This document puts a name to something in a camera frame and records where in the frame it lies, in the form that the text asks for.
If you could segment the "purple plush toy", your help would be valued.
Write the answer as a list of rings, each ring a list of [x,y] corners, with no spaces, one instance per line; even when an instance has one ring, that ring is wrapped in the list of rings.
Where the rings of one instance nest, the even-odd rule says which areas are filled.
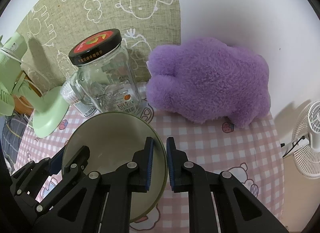
[[[202,124],[228,117],[238,127],[271,108],[269,68],[259,54],[212,38],[159,45],[149,54],[148,102]]]

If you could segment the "cotton swab container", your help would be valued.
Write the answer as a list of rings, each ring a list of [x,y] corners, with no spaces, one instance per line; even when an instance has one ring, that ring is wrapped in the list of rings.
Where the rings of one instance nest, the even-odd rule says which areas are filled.
[[[77,72],[65,81],[60,89],[60,94],[70,106],[75,107],[85,118],[92,116],[97,111],[95,105],[79,84]]]

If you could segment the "pink checkered tablecloth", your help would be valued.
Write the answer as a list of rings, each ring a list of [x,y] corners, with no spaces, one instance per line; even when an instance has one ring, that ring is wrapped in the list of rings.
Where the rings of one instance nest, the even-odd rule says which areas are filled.
[[[154,110],[146,100],[141,119],[162,138],[174,137],[176,147],[206,171],[229,171],[280,220],[284,203],[284,165],[272,115],[244,129],[219,119],[196,125],[180,115]],[[14,169],[52,157],[67,144],[86,119],[70,107],[60,126],[48,137],[36,137],[30,124],[22,137]],[[187,193],[176,194],[169,183],[150,213],[130,224],[130,232],[189,232]]]

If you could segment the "blue plaid bedding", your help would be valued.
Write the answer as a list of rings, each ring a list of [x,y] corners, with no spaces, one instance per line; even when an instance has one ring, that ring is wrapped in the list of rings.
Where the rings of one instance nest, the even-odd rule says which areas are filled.
[[[24,131],[27,128],[27,119],[23,115],[14,112],[12,116],[4,117],[3,130],[1,132],[1,148],[6,163],[10,165],[10,172],[13,173],[17,161],[18,151]]]

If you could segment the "small blue floral bowl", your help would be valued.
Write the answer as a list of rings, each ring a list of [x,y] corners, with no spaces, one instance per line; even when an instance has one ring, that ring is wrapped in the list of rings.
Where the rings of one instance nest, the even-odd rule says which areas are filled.
[[[121,112],[98,114],[80,125],[65,146],[62,166],[66,166],[82,146],[88,146],[90,156],[85,174],[115,171],[132,160],[142,150],[147,137],[154,141],[151,185],[147,193],[133,193],[131,218],[134,222],[146,216],[163,195],[167,177],[165,148],[156,131],[140,118]]]

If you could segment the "glass jar black lid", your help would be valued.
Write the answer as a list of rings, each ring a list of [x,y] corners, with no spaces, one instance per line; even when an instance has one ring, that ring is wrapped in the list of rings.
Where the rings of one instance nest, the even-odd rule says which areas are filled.
[[[141,97],[121,43],[118,29],[103,30],[75,45],[68,57],[78,67],[79,85],[100,112],[136,114]]]

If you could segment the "green desk fan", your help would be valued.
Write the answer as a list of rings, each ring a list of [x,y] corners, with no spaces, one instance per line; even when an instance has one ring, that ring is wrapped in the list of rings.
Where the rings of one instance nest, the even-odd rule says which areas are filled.
[[[33,107],[33,130],[39,138],[50,135],[67,113],[69,104],[60,94],[60,87],[39,96],[30,86],[21,69],[27,44],[22,35],[14,33],[1,44],[1,115],[10,116],[15,109],[14,96],[24,97]]]

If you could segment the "wooden bed frame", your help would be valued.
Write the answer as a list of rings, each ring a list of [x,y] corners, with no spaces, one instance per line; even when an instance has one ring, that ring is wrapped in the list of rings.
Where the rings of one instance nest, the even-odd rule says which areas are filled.
[[[42,91],[39,89],[39,87],[37,85],[35,85],[31,79],[29,78],[29,76],[23,71],[21,70],[20,76],[18,77],[17,81],[19,81],[21,78],[24,78],[26,80],[27,83],[29,83],[29,87],[35,91],[35,93],[38,96],[42,96],[43,93]],[[15,103],[15,111],[21,115],[27,115],[27,116],[31,116],[31,114],[34,111],[33,106],[29,103],[29,101],[24,97],[24,96],[17,96],[17,95],[13,95],[14,98],[14,103]]]

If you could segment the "white standing fan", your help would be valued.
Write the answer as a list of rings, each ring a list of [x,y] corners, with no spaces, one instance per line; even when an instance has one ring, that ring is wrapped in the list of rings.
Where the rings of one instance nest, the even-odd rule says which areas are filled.
[[[308,179],[318,179],[319,170],[319,101],[309,103],[298,116],[291,142],[282,144],[283,158],[290,155],[297,170]]]

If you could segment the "green patterned wall cloth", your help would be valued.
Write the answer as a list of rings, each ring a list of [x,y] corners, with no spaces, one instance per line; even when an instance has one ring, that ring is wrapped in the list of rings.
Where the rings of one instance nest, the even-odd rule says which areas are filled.
[[[42,91],[62,85],[75,71],[68,58],[83,39],[106,29],[120,31],[138,82],[149,80],[149,53],[161,44],[179,44],[178,0],[39,0],[17,32],[28,50],[23,70]]]

